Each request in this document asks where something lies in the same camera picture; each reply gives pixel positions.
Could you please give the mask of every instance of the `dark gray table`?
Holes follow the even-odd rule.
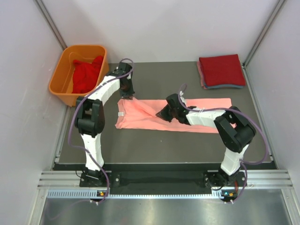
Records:
[[[196,62],[135,64],[133,84],[137,99],[165,99],[168,95],[176,93],[183,83],[188,84],[185,98],[231,98],[232,105],[258,123],[248,87],[204,90],[200,86]],[[105,128],[101,134],[101,145],[106,163],[217,163],[223,160],[225,146],[219,134],[116,129],[119,99],[119,93],[114,93],[104,107]],[[70,120],[74,110],[71,109]],[[83,146],[76,129],[72,133],[72,143]],[[257,134],[244,159],[260,160],[264,155],[264,148],[263,139]],[[84,152],[69,147],[67,135],[60,163],[85,163]]]

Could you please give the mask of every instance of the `black bar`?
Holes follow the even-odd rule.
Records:
[[[162,163],[162,164],[105,164],[104,169],[113,172],[122,171],[207,171],[217,170],[220,163]],[[54,171],[81,171],[85,164],[58,164],[54,165]],[[259,165],[246,165],[249,170],[276,170],[274,161]]]

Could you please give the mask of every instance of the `folded towel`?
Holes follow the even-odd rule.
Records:
[[[217,88],[243,88],[244,86],[238,86],[238,85],[233,85],[233,84],[222,84],[222,85],[216,85],[216,86],[212,86],[212,87],[208,87],[204,81],[204,77],[203,77],[203,72],[201,69],[201,64],[200,61],[197,62],[197,67],[198,67],[198,71],[199,71],[199,75],[200,75],[200,82],[201,82],[201,86],[204,89],[217,89]]]
[[[207,89],[242,88],[246,85],[237,54],[209,58],[200,57],[197,65],[202,86]]]
[[[216,108],[231,106],[230,98],[201,98],[186,99],[187,106],[197,106],[199,108]],[[119,114],[116,124],[117,129],[150,129],[150,130],[168,130],[195,133],[218,133],[216,128],[205,127],[201,125],[189,126],[181,124],[173,119],[171,123],[162,120],[156,116],[160,110],[166,106],[166,100],[125,100],[118,102]]]

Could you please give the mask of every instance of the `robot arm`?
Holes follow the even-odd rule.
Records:
[[[109,72],[100,83],[103,85],[107,81],[128,73],[131,70],[131,66],[127,63],[121,62],[118,67]],[[132,86],[132,73],[121,79],[116,79],[104,85],[98,91],[94,92],[80,108],[76,120],[75,127],[78,128],[79,133],[84,142],[84,147],[90,151],[90,154],[96,159],[100,166],[104,165],[104,160],[101,154],[101,132],[104,129],[105,117],[103,106],[111,95],[117,90],[120,90],[121,98],[131,98],[135,93]],[[83,97],[77,99],[76,105],[78,105]],[[86,167],[87,169],[97,177],[99,168],[91,160],[86,153]]]
[[[203,125],[217,128],[226,146],[225,156],[218,173],[220,186],[230,184],[237,172],[240,170],[240,160],[243,159],[249,144],[256,134],[255,128],[244,117],[234,112],[225,110],[204,111],[190,106],[189,108],[198,112],[186,110],[178,100],[177,94],[172,94],[166,98],[167,105],[157,116],[171,122],[176,118],[180,123],[187,125]]]

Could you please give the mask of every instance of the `black base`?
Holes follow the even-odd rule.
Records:
[[[211,189],[205,183],[205,174],[209,170],[218,170],[215,164],[105,164],[110,180],[110,193],[115,195],[192,195],[210,194]],[[54,170],[81,171],[84,164],[56,164]],[[276,169],[274,163],[247,166],[248,169]],[[93,179],[83,174],[81,187],[106,187],[106,180]],[[239,172],[236,180],[243,185],[244,173]]]

